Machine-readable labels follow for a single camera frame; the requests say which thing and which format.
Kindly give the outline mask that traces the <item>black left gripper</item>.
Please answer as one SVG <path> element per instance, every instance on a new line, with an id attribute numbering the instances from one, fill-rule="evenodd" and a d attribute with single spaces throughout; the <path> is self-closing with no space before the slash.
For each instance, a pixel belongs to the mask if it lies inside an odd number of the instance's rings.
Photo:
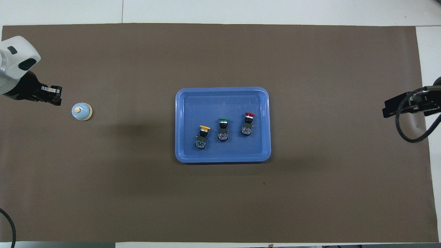
<path id="1" fill-rule="evenodd" d="M 42 87 L 47 87 L 46 84 L 39 82 L 36 75 L 28 71 L 19 80 L 17 85 L 9 92 L 7 92 L 7 97 L 13 100 L 29 100 L 34 102 L 50 102 L 46 94 L 43 94 L 40 90 Z M 60 106 L 62 103 L 61 86 L 51 86 L 51 91 L 53 91 L 55 98 L 51 100 L 51 104 L 55 106 Z"/>

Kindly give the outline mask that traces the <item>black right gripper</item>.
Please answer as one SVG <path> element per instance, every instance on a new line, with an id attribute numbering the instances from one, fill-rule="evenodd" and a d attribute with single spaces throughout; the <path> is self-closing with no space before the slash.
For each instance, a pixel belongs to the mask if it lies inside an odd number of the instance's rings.
<path id="1" fill-rule="evenodd" d="M 403 99 L 408 95 L 409 98 L 404 102 L 400 113 L 419 113 L 422 112 L 424 116 L 441 113 L 441 90 L 439 91 L 422 91 L 420 93 L 411 94 L 405 92 L 396 97 L 393 97 L 384 102 L 382 114 L 384 118 L 389 118 L 398 113 L 398 107 Z"/>

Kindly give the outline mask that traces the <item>yellow push button switch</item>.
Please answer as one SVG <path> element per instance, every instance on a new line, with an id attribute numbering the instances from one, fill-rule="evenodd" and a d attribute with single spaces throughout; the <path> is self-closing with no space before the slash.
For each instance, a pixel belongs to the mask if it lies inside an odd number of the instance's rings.
<path id="1" fill-rule="evenodd" d="M 208 126 L 200 125 L 199 135 L 196 136 L 194 146 L 196 148 L 205 149 L 207 143 L 208 132 L 211 128 Z"/>

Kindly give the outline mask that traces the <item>red push button switch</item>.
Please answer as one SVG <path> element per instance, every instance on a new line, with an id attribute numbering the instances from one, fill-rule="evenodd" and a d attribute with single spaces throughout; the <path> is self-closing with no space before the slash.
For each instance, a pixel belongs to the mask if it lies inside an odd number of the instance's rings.
<path id="1" fill-rule="evenodd" d="M 251 113 L 251 112 L 245 112 L 244 113 L 244 123 L 241 127 L 240 133 L 243 135 L 251 135 L 252 133 L 252 128 L 254 127 L 253 125 L 253 120 L 254 117 L 256 116 L 256 114 Z"/>

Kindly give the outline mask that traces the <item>green push button switch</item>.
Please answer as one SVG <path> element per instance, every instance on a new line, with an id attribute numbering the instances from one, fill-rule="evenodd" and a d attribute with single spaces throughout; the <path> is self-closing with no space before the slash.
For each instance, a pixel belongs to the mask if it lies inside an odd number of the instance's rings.
<path id="1" fill-rule="evenodd" d="M 219 130 L 218 130 L 218 140 L 227 141 L 228 140 L 228 118 L 219 118 Z"/>

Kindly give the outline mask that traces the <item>light blue desk bell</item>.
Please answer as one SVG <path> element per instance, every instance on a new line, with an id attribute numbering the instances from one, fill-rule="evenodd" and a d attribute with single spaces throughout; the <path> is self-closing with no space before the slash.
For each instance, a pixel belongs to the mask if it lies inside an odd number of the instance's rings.
<path id="1" fill-rule="evenodd" d="M 93 115 L 93 108 L 84 102 L 76 103 L 71 108 L 71 114 L 77 120 L 88 121 Z"/>

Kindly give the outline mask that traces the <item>blue plastic tray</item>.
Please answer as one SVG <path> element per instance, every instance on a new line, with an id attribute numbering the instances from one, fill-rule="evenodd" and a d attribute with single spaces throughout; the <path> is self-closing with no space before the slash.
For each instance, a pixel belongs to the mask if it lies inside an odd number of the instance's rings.
<path id="1" fill-rule="evenodd" d="M 251 135 L 240 133 L 244 113 L 256 114 Z M 228 118 L 228 140 L 218 140 L 219 118 Z M 196 148 L 200 125 L 205 149 Z M 271 155 L 269 94 L 262 87 L 185 88 L 175 96 L 175 156 L 183 163 L 264 162 Z"/>

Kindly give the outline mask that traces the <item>brown paper table mat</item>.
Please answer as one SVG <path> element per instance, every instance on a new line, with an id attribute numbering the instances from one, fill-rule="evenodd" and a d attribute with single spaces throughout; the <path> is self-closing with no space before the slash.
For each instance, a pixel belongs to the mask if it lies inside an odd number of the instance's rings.
<path id="1" fill-rule="evenodd" d="M 63 88 L 61 106 L 0 98 L 0 208 L 19 241 L 438 242 L 428 142 L 382 116 L 422 86 L 414 27 L 3 27 L 16 35 Z M 269 93 L 269 159 L 179 162 L 176 93 L 243 86 Z"/>

